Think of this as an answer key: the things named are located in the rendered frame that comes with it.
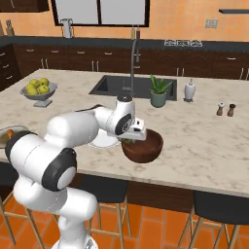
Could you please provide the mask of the dark brown island base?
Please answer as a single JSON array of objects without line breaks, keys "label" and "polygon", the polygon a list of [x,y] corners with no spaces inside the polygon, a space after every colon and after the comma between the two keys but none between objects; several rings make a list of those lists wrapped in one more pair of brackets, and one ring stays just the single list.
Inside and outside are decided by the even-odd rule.
[{"label": "dark brown island base", "polygon": [[[77,184],[83,175],[77,173],[70,187],[77,189]],[[128,203],[185,213],[189,213],[193,207],[193,192],[191,190],[133,181],[127,182]]]}]

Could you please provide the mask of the grey fruit bowl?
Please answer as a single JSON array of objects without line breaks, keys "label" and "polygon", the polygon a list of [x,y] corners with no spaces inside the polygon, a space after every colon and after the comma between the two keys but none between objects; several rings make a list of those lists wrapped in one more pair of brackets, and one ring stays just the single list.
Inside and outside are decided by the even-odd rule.
[{"label": "grey fruit bowl", "polygon": [[50,88],[49,92],[42,94],[35,94],[35,95],[27,94],[25,88],[22,88],[19,93],[24,95],[27,99],[36,100],[34,107],[46,108],[53,102],[51,100],[51,96],[53,96],[53,94],[55,93],[57,89],[57,84],[49,83],[49,88]]}]

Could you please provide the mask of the dark sink basin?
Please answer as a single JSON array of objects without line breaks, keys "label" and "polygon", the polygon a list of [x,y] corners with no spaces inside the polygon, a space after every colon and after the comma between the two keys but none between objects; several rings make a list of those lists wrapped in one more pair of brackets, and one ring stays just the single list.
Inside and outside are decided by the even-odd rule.
[{"label": "dark sink basin", "polygon": [[[171,83],[167,89],[166,99],[171,101],[177,100],[177,81],[166,79],[165,82]],[[153,87],[151,78],[135,77],[133,81],[134,98],[151,97],[150,89]],[[99,82],[93,87],[89,94],[118,96],[130,93],[130,78],[128,76],[111,76],[104,75]]]}]

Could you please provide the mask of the white plate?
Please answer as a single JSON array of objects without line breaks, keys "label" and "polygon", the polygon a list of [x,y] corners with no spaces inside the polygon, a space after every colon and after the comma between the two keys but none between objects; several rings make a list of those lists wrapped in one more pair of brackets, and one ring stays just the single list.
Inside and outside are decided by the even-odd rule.
[{"label": "white plate", "polygon": [[120,141],[116,137],[109,136],[103,129],[99,129],[97,136],[89,143],[90,146],[96,149],[108,149],[119,144]]}]

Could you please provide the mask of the grey plate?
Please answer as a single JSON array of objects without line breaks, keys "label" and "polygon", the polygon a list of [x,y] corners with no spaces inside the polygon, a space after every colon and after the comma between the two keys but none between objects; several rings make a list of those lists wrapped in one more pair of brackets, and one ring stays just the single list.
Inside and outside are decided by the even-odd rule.
[{"label": "grey plate", "polygon": [[10,140],[7,134],[7,130],[12,129],[14,135],[18,134],[21,131],[27,130],[27,127],[22,126],[22,125],[13,125],[13,126],[8,126],[5,128],[0,129],[0,149],[4,149],[7,145],[7,142]]}]

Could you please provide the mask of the wooden knife block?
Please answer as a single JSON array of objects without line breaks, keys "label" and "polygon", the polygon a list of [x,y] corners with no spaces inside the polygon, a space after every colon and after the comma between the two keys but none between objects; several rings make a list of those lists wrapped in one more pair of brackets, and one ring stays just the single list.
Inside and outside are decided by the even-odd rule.
[{"label": "wooden knife block", "polygon": [[14,31],[14,28],[12,27],[12,22],[9,19],[6,20],[6,25],[7,25],[7,27],[6,27],[7,35],[14,36],[15,31]]}]

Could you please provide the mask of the dark brown wall cupboard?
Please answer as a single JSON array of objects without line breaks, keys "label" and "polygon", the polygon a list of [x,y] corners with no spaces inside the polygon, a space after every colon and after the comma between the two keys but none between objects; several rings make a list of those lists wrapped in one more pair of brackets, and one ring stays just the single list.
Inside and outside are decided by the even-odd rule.
[{"label": "dark brown wall cupboard", "polygon": [[49,9],[48,0],[0,0],[1,13],[41,13]]}]

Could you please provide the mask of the dark wall shelf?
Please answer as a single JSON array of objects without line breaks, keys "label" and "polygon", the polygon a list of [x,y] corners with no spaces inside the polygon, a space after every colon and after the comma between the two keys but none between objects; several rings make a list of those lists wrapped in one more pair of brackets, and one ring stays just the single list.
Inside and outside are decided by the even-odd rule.
[{"label": "dark wall shelf", "polygon": [[223,15],[249,15],[249,9],[219,9]]}]

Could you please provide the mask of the white-capped salt shaker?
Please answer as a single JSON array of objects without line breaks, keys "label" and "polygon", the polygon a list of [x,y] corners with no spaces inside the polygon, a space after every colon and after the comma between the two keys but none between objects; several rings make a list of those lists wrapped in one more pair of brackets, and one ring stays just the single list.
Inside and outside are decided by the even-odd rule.
[{"label": "white-capped salt shaker", "polygon": [[225,107],[225,104],[223,102],[218,104],[218,110],[216,112],[217,116],[222,116],[223,115],[223,109]]}]

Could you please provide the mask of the dark-capped pepper shaker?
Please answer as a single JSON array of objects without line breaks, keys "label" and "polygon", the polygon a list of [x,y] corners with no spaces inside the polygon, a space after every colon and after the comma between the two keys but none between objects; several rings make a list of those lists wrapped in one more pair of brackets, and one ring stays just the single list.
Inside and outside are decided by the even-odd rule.
[{"label": "dark-capped pepper shaker", "polygon": [[230,109],[229,109],[229,111],[228,111],[228,113],[227,113],[227,116],[228,117],[232,117],[233,116],[233,112],[234,112],[234,109],[235,109],[235,104],[230,104]]}]

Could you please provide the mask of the black stool with wooden legs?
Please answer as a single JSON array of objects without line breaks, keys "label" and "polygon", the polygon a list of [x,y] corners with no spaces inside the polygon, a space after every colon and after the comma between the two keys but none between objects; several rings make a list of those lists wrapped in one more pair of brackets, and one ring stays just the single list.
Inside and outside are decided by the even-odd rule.
[{"label": "black stool with wooden legs", "polygon": [[186,232],[191,230],[188,249],[194,249],[202,225],[219,228],[213,249],[218,249],[223,232],[226,233],[228,249],[233,249],[240,227],[249,226],[249,197],[194,191],[194,204],[178,246],[181,246]]},{"label": "black stool with wooden legs", "polygon": [[[97,198],[97,222],[98,228],[91,227],[91,220],[88,220],[88,233],[105,234],[117,237],[121,243],[121,249],[125,249],[123,224],[126,222],[128,236],[131,236],[131,226],[128,214],[128,204],[126,191],[128,182],[114,178],[100,177],[84,174],[80,182],[77,184],[77,189],[89,192]],[[117,211],[117,232],[105,231],[101,226],[100,208],[115,209]]]},{"label": "black stool with wooden legs", "polygon": [[45,249],[44,244],[42,242],[42,238],[38,232],[35,221],[32,217],[31,210],[28,208],[24,208],[25,215],[8,212],[5,209],[5,205],[9,201],[9,199],[13,196],[13,187],[18,178],[17,171],[11,166],[9,162],[0,161],[0,214],[3,217],[4,224],[8,230],[8,234],[12,243],[16,245],[16,240],[9,222],[9,217],[13,218],[21,218],[24,220],[28,220],[31,224],[32,229],[36,235],[36,238],[39,242],[39,245],[42,249]]}]

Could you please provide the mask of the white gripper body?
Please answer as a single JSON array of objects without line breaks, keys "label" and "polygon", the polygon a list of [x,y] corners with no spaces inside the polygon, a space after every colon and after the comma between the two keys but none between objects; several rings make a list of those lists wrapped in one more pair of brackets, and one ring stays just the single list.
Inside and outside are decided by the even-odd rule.
[{"label": "white gripper body", "polygon": [[147,129],[143,130],[130,130],[121,135],[123,139],[145,141],[147,138]]}]

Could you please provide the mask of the dark brown cupboard run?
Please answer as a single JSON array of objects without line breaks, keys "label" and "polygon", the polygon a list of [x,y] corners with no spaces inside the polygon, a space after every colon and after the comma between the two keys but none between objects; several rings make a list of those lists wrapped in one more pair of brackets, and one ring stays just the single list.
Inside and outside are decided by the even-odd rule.
[{"label": "dark brown cupboard run", "polygon": [[[131,49],[12,43],[0,46],[0,91],[38,69],[130,73]],[[135,74],[249,81],[249,52],[139,49]]]}]

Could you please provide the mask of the hob with white grates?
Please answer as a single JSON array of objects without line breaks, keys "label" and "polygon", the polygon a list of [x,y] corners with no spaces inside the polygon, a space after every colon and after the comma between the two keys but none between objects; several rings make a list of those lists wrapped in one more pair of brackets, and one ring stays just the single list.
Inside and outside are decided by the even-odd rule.
[{"label": "hob with white grates", "polygon": [[200,40],[173,40],[167,39],[164,40],[164,45],[166,47],[193,47],[193,48],[201,48],[202,42]]}]

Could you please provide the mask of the brown wooden bowl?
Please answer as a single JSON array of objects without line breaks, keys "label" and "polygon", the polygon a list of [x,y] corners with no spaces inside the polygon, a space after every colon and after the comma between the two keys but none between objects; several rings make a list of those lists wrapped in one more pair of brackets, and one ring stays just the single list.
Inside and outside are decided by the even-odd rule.
[{"label": "brown wooden bowl", "polygon": [[160,155],[162,146],[161,135],[152,129],[147,130],[147,138],[144,141],[122,143],[125,156],[137,163],[148,163],[155,160]]}]

